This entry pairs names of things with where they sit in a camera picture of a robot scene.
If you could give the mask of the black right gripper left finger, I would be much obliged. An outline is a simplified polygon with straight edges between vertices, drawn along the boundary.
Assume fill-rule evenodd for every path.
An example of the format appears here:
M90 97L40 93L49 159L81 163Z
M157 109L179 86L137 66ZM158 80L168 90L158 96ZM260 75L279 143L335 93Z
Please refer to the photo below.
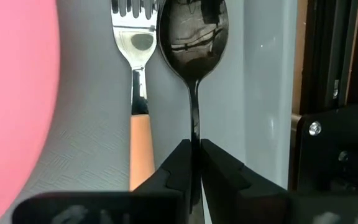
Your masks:
M161 166L134 190L141 196L134 204L140 214L189 214L191 155L190 140L182 140Z

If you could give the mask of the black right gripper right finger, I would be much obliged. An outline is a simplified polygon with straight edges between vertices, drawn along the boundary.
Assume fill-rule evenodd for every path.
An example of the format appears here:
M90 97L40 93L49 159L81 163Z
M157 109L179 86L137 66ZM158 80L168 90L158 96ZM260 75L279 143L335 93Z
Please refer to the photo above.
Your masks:
M287 191L208 139L202 181L213 224L290 224Z

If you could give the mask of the fork with orange handle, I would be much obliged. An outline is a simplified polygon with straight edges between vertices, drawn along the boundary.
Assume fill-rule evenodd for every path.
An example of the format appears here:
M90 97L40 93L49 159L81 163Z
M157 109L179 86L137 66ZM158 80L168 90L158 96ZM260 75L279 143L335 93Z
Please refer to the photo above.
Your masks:
M158 0L110 0L115 43L132 71L129 190L154 172L145 68L157 46Z

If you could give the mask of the shiny metal spoon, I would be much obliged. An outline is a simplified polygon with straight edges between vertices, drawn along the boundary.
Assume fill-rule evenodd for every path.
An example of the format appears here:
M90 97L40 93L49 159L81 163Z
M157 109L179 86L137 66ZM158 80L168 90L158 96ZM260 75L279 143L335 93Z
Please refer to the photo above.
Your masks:
M190 212L201 208L200 111L198 88L218 65L229 35L225 0L164 0L159 44L170 68L184 81L190 96L192 181Z

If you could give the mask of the pink round plate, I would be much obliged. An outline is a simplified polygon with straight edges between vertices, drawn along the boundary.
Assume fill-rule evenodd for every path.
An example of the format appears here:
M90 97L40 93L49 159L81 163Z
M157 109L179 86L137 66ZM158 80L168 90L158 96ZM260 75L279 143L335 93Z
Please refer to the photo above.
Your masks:
M59 73L56 0L0 0L0 218L45 144Z

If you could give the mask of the grey rectangular tray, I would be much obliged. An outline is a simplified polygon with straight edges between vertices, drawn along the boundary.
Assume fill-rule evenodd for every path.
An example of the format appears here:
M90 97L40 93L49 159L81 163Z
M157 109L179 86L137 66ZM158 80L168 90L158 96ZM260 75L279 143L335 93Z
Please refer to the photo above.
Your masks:
M288 185L298 0L226 0L229 36L200 84L200 130ZM47 142L16 203L55 190L127 190L131 70L109 0L58 0L60 86Z

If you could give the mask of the black bracket with screw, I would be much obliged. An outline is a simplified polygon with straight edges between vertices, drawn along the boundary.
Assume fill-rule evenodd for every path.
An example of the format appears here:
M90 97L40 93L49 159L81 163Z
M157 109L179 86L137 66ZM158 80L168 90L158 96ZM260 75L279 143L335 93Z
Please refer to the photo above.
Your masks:
M358 105L291 116L288 188L358 191Z

